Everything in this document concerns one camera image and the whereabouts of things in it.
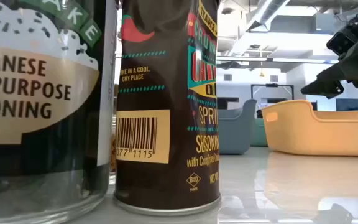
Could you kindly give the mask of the yellow-lid brown seasoning can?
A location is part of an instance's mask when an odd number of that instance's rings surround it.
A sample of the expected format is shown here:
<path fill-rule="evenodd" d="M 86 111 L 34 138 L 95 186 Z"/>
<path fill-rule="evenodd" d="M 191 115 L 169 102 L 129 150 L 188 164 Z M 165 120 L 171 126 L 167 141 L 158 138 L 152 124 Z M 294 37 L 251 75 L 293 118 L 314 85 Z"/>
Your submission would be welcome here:
<path fill-rule="evenodd" d="M 116 202 L 187 215 L 219 191 L 216 96 L 221 0 L 121 0 Z"/>

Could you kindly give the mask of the tan-lid furikake glass jar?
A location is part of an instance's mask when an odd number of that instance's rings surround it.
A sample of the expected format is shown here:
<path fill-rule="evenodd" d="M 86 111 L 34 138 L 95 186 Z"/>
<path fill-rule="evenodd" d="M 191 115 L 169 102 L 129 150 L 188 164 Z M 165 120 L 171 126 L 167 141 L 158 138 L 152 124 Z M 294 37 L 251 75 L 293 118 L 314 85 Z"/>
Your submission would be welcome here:
<path fill-rule="evenodd" d="M 0 0 L 0 224 L 106 195 L 116 16 L 115 0 Z"/>

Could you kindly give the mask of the dark computer monitor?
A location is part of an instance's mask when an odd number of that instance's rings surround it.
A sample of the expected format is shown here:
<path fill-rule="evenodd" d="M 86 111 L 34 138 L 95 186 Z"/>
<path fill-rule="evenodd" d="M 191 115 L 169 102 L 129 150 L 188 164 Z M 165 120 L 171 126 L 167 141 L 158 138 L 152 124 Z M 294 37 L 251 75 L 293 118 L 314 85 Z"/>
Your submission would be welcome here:
<path fill-rule="evenodd" d="M 358 110 L 358 98 L 336 98 L 337 111 Z"/>

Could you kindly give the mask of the yellow plastic bin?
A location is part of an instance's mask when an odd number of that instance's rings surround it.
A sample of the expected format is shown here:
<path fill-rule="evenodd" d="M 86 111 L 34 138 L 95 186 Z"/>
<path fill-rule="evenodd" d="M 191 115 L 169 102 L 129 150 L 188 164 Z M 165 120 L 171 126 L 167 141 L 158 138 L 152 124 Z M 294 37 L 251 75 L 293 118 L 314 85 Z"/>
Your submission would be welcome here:
<path fill-rule="evenodd" d="M 358 111 L 315 111 L 307 100 L 262 109 L 268 147 L 307 156 L 358 156 Z"/>

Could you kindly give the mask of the teal green plastic bin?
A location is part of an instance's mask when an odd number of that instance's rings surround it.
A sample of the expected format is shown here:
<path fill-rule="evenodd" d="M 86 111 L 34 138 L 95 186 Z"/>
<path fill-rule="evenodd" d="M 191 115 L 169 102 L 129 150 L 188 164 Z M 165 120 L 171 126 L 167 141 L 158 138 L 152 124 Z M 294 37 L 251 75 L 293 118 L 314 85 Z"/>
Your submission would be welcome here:
<path fill-rule="evenodd" d="M 262 118 L 255 119 L 255 123 L 252 128 L 251 146 L 268 146 L 265 134 L 264 121 Z"/>

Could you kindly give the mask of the long ceiling light strip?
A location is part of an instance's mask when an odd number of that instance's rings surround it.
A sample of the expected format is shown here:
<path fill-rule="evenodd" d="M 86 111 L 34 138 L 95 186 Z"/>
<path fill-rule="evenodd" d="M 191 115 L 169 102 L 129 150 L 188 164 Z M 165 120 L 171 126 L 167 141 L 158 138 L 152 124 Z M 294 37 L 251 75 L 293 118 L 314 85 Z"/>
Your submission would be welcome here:
<path fill-rule="evenodd" d="M 218 56 L 218 61 L 237 61 L 237 62 L 274 62 L 274 63 L 316 63 L 316 64 L 335 64 L 338 60 L 310 59 L 310 58 L 270 58 L 270 57 L 227 57 Z"/>

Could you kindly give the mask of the black desk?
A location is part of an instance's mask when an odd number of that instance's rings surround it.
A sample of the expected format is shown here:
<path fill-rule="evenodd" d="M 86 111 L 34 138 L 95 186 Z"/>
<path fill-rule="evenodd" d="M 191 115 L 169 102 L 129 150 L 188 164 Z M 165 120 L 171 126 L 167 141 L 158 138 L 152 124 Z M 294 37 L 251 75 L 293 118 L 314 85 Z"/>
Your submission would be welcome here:
<path fill-rule="evenodd" d="M 229 103 L 238 103 L 239 98 L 236 97 L 218 97 L 217 107 L 219 110 L 227 110 Z"/>

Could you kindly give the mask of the slate blue plastic bin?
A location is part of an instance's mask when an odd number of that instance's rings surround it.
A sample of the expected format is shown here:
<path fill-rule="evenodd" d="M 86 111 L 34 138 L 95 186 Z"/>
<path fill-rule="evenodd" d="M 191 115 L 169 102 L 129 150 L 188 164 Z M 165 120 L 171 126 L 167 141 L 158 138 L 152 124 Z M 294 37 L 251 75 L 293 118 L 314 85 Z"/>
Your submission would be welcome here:
<path fill-rule="evenodd" d="M 218 109 L 220 154 L 243 155 L 249 150 L 256 104 L 248 99 L 240 108 Z"/>

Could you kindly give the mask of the black gantry frame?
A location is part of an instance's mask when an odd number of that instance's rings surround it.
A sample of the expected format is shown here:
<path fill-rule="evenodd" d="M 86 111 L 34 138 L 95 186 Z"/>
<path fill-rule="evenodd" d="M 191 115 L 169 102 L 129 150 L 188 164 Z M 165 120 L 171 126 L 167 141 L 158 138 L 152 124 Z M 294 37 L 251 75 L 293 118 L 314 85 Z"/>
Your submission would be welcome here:
<path fill-rule="evenodd" d="M 278 88 L 278 87 L 282 87 L 285 91 L 287 91 L 287 93 L 289 93 L 291 95 L 291 100 L 295 99 L 295 88 L 294 85 L 281 85 L 281 84 L 277 84 L 277 83 L 267 83 L 267 84 L 251 84 L 250 86 L 250 92 L 251 92 L 251 99 L 254 99 L 254 87 L 255 86 L 264 86 L 266 88 Z"/>

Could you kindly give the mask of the smooth silver ceiling duct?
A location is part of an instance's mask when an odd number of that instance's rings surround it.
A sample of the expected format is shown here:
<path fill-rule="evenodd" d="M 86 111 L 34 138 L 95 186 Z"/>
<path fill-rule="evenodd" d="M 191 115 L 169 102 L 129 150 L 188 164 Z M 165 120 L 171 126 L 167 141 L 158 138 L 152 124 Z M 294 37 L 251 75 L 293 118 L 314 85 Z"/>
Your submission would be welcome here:
<path fill-rule="evenodd" d="M 278 11 L 285 7 L 290 0 L 259 0 L 257 9 L 247 17 L 247 32 L 268 32 Z"/>

